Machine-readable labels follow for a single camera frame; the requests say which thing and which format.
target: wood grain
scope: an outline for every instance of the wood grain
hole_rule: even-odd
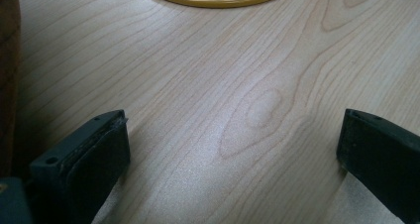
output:
[[[97,223],[327,222],[345,108],[420,134],[420,0],[21,4],[16,163],[102,112],[130,119]]]

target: table surface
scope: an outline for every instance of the table surface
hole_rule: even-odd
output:
[[[420,134],[420,0],[21,10],[18,160],[129,118],[132,163],[96,223],[398,223],[335,152],[346,108]]]

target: wooden tabletop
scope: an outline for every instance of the wooden tabletop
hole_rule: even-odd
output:
[[[420,0],[20,1],[18,160],[129,118],[95,222],[397,223],[335,153],[346,108],[420,134]]]

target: brown cylinder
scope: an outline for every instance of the brown cylinder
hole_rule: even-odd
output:
[[[20,33],[19,0],[0,0],[0,177],[12,163]]]

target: light wood surface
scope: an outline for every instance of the light wood surface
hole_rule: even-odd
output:
[[[19,160],[100,113],[130,119],[132,163],[97,223],[364,223],[343,214],[345,109],[420,134],[420,0],[21,7]]]

